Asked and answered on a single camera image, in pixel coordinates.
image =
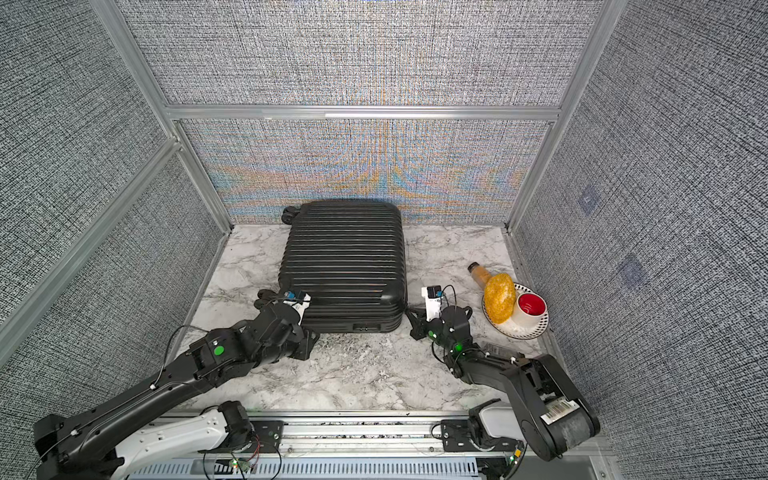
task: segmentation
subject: aluminum frame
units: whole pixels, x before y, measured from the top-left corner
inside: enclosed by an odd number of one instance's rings
[[[176,125],[168,114],[165,94],[152,74],[152,70],[146,59],[141,54],[141,50],[139,49],[133,34],[131,34],[131,30],[128,28],[128,25],[125,22],[125,17],[120,12],[120,9],[114,3],[114,0],[90,0],[90,3],[91,7],[101,20],[104,29],[112,39],[112,43],[123,58],[126,67],[136,81],[141,93],[147,100],[157,122],[169,138],[173,138],[174,140],[183,143],[184,140],[181,138],[182,134],[178,132]],[[219,228],[224,233],[229,233],[232,230],[232,221],[227,214],[227,209],[224,207],[219,194],[210,182],[210,178],[205,174],[200,159],[188,142],[184,146],[181,160],[192,183],[195,188],[197,188],[197,191],[200,193],[203,201],[208,207],[208,210],[219,224]]]
[[[576,64],[576,69],[574,69],[574,73],[571,76],[568,88],[563,95],[561,116],[545,135],[544,143],[531,168],[528,170],[528,174],[525,175],[523,184],[520,186],[520,191],[515,199],[515,205],[512,207],[512,212],[507,222],[507,230],[509,232],[517,228],[525,214],[525,210],[531,203],[536,189],[544,177],[547,166],[557,150],[560,140],[563,138],[568,122],[571,120],[571,116],[573,116],[576,106],[581,100],[581,96],[598,64],[598,60],[603,54],[605,45],[611,37],[619,16],[624,11],[624,7],[627,6],[628,2],[629,0],[605,0],[598,19],[592,27],[587,44],[584,46],[581,57]]]
[[[64,292],[67,285],[180,147],[181,144],[176,139],[166,140],[61,256],[48,275],[0,325],[0,366],[11,358],[18,346],[37,326],[59,295]]]
[[[199,415],[198,411],[170,410],[153,425],[177,422]],[[249,411],[251,420],[285,422],[280,452],[296,457],[409,457],[409,456],[504,456],[504,452],[444,452],[442,441],[432,436],[432,428],[442,420],[468,418],[462,411]],[[371,438],[354,438],[361,435]],[[583,442],[564,455],[611,457],[613,452],[604,435]]]
[[[216,221],[216,225],[219,226],[219,230],[228,235],[234,227],[230,214],[224,206],[221,197],[219,197],[218,192],[216,192],[214,183],[210,180],[208,173],[205,171],[203,162],[200,161],[200,158],[195,153],[189,137],[184,133],[184,129],[178,122],[174,122],[174,126],[176,128],[177,138],[179,142],[181,142],[180,156],[182,163],[184,164],[184,169],[187,171],[187,175],[189,175],[192,180],[192,184],[197,189],[197,192],[203,198],[203,202],[206,207],[208,207],[210,215]]]
[[[385,106],[385,105],[168,105],[174,120],[254,118],[263,120],[410,119],[410,120],[538,120],[556,121],[559,107]]]

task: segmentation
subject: hard shell suitcase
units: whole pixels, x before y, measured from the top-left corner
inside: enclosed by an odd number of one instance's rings
[[[288,207],[280,292],[312,296],[302,324],[319,333],[391,332],[408,303],[402,218],[392,204],[329,200]]]

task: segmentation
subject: gray textured wall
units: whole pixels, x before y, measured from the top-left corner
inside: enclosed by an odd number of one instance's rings
[[[87,0],[0,5],[0,328],[165,140]],[[184,321],[221,233],[178,158],[0,367],[0,477],[32,425],[143,379]]]
[[[628,478],[768,478],[765,2],[630,2],[515,232]]]
[[[0,18],[1,325],[165,135],[87,0]]]
[[[397,205],[406,223],[501,224],[543,121],[185,120],[235,223],[279,223],[329,198]]]
[[[601,0],[118,0],[172,104],[558,104]]]
[[[117,0],[171,104],[558,105],[602,0]],[[335,197],[503,223],[544,122],[185,121],[237,223]]]
[[[98,405],[160,368],[220,238],[172,158],[0,369],[3,478],[31,466],[35,421]]]

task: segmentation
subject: marble floor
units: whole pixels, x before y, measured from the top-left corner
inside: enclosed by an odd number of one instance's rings
[[[290,227],[235,227],[192,324],[203,329],[230,326],[257,315],[259,289],[277,290],[277,274]],[[499,227],[404,226],[411,304],[421,303],[424,285],[456,288],[458,304],[470,305],[475,341],[525,353],[540,353],[536,340],[517,341],[497,332],[483,316],[482,291],[467,272],[476,261],[492,273],[514,276]],[[466,410],[505,395],[466,385],[432,357],[429,340],[409,335],[405,316],[392,333],[324,334],[301,362],[281,359],[248,376],[230,380],[184,406],[203,408],[239,400],[252,410]],[[200,334],[190,333],[185,344]]]

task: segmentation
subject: barcode label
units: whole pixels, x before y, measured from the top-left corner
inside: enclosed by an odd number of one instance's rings
[[[547,425],[551,425],[552,422],[557,422],[567,414],[578,409],[578,403],[573,400],[566,400],[565,397],[560,397],[559,399],[547,403],[546,407],[547,412],[541,416],[541,419],[544,420],[544,423]]]

